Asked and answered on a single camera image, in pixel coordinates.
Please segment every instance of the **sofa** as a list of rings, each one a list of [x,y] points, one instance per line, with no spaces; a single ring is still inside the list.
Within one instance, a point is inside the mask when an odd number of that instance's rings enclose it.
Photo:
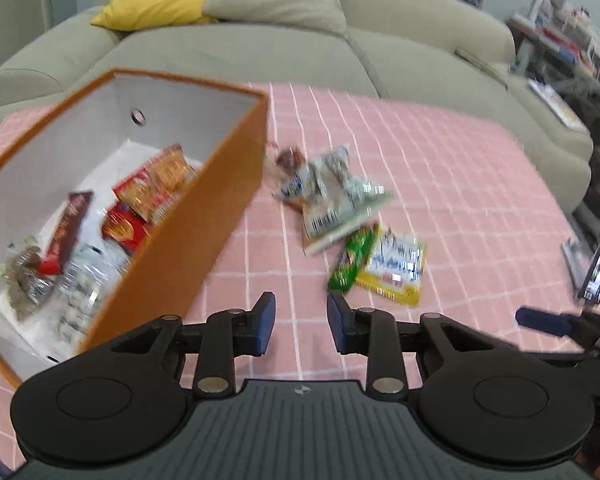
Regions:
[[[0,122],[13,111],[58,102],[113,67],[295,82],[496,121],[518,140],[565,212],[589,185],[590,137],[566,130],[526,81],[509,73],[509,29],[458,0],[342,0],[345,38],[229,22],[123,34],[90,24],[108,1],[95,0],[0,67]],[[459,49],[480,63],[459,57]]]

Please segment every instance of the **table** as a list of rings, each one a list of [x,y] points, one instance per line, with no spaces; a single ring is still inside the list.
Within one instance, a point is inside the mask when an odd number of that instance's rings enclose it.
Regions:
[[[399,102],[297,85],[254,85],[269,91],[269,134],[298,145],[309,158],[348,144],[354,174],[394,190],[380,219],[427,243],[422,300],[392,303],[362,288],[347,296],[400,320],[440,312],[523,349],[569,351],[576,345],[517,327],[529,304],[561,312],[577,306],[560,244],[573,232],[538,172],[513,136],[489,121]],[[26,110],[0,126],[0,153],[48,108]],[[192,306],[187,322],[226,308],[249,308],[260,293],[276,295],[277,318],[267,354],[236,359],[245,378],[360,379],[366,359],[336,353],[326,322],[325,282],[339,247],[305,257],[300,216],[262,187],[234,231]],[[411,387],[420,384],[406,355]],[[187,359],[183,384],[192,381]],[[0,376],[0,457],[16,451],[8,417],[11,387]]]
[[[583,115],[581,119],[592,130],[592,124],[600,119],[600,82],[579,62],[570,62],[559,54],[561,46],[550,38],[539,34],[533,25],[518,15],[507,21],[516,42],[517,60],[515,72],[527,76],[530,65],[533,72],[541,76],[545,84],[571,103],[576,101]],[[549,77],[546,67],[551,65],[562,74],[559,79]]]

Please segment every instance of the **book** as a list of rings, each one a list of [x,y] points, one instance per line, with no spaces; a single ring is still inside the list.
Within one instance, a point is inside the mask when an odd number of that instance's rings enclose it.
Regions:
[[[566,128],[575,132],[589,133],[589,129],[554,88],[543,85],[533,79],[529,80],[529,87],[551,108],[552,112]]]

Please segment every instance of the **candy wrapper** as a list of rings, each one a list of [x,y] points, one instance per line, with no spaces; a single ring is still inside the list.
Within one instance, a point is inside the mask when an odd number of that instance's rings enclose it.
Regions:
[[[305,164],[306,158],[298,147],[281,149],[275,142],[269,141],[265,146],[262,181],[277,194],[280,185],[293,177]]]
[[[376,239],[376,229],[377,225],[363,226],[347,239],[329,278],[328,290],[339,290],[343,294],[350,291]]]
[[[75,251],[58,285],[58,360],[74,354],[127,266],[128,257],[113,244],[104,250],[83,244]]]
[[[424,257],[423,243],[380,226],[356,284],[397,303],[417,306]]]
[[[302,245],[309,256],[358,229],[392,197],[383,186],[351,176],[346,146],[305,164],[277,193],[285,203],[302,205]]]
[[[126,203],[145,222],[156,223],[164,218],[195,174],[184,158],[182,147],[174,144],[146,161],[112,190],[120,202]]]
[[[105,216],[102,238],[115,240],[127,252],[135,253],[148,235],[148,224],[124,202],[117,202]]]
[[[0,266],[0,275],[18,322],[39,311],[56,286],[53,278],[38,273],[40,261],[40,248],[30,240],[26,249]]]

